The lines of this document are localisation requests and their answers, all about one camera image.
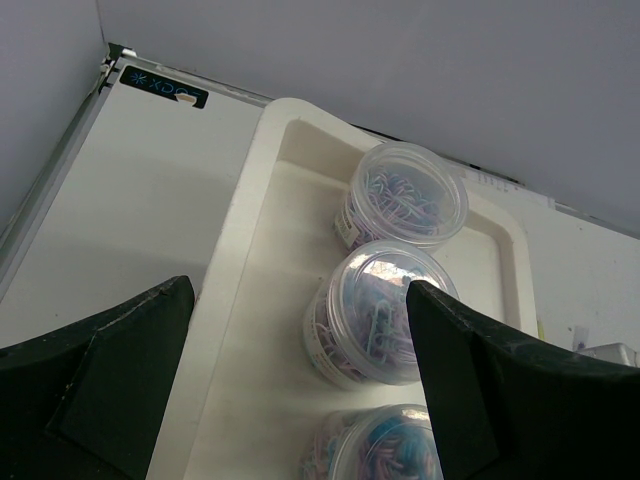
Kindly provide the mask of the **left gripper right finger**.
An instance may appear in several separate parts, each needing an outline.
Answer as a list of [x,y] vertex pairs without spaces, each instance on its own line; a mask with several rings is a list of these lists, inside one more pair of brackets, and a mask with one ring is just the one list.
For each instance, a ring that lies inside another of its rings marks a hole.
[[447,479],[635,479],[639,372],[487,317],[425,281],[410,332]]

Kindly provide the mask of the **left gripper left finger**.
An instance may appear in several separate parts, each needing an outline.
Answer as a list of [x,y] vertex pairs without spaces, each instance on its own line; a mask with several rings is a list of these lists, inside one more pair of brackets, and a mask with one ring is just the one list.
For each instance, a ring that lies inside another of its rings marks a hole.
[[176,276],[3,348],[2,478],[145,478],[193,309]]

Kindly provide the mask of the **clear jar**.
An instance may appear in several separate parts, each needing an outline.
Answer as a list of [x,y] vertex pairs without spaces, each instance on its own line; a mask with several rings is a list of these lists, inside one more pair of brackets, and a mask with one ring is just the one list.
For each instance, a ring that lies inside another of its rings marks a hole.
[[462,180],[443,158],[418,145],[386,142],[358,163],[334,231],[349,251],[397,240],[433,252],[462,229],[468,212]]
[[414,280],[458,296],[445,269],[409,244],[377,240],[350,253],[321,284],[302,321],[315,369],[346,390],[419,381],[406,306]]
[[442,479],[427,408],[397,404],[329,414],[301,456],[299,477]]

